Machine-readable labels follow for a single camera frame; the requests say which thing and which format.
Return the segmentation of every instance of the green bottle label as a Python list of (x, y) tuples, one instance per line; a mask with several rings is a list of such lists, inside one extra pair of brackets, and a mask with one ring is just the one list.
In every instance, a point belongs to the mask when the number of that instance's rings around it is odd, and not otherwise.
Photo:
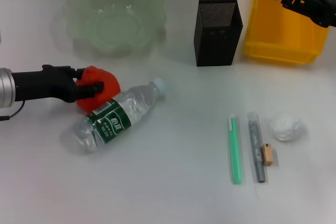
[(87, 117), (105, 144), (131, 127), (131, 121), (125, 110), (114, 99), (92, 111)]

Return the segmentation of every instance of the white tabletop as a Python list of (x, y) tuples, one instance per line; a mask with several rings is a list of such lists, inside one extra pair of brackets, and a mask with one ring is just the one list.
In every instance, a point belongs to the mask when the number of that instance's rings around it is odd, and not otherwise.
[[(149, 52), (97, 58), (65, 32), (65, 0), (1, 0), (1, 67), (42, 64), (112, 72), (122, 89), (165, 79), (174, 95), (106, 150), (79, 155), (61, 137), (81, 118), (75, 104), (28, 101), (0, 123), (1, 223), (334, 223), (336, 212), (336, 29), (311, 66), (285, 68), (241, 59), (250, 0), (238, 0), (244, 29), (235, 64), (197, 68), (198, 0), (166, 0), (166, 33)], [(2, 109), (1, 115), (20, 106)], [(256, 111), (275, 151), (268, 182), (254, 180), (246, 114)], [(306, 136), (282, 143), (267, 120), (300, 117)], [(233, 185), (227, 116), (240, 120), (243, 183)]]

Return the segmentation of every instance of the gray marker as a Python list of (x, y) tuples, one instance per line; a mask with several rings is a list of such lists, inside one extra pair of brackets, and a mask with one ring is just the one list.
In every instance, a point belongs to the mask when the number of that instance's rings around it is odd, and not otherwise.
[(255, 112), (248, 114), (248, 129), (252, 147), (253, 160), (256, 167), (257, 179), (259, 183), (266, 182), (263, 155), (261, 153), (261, 135), (259, 131), (259, 118)]

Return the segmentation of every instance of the wooden block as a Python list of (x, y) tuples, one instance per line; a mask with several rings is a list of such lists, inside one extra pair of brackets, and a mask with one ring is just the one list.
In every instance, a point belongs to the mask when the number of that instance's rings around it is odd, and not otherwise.
[(273, 152), (270, 144), (264, 144), (262, 149), (262, 154), (264, 156), (264, 166), (270, 166), (273, 164)]

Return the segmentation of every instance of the yellow plastic bin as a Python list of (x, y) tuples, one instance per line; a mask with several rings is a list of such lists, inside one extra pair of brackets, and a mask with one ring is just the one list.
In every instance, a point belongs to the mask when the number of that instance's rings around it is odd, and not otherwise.
[(322, 53), (328, 32), (285, 9), (281, 0), (253, 0), (244, 52), (259, 59), (311, 63)]

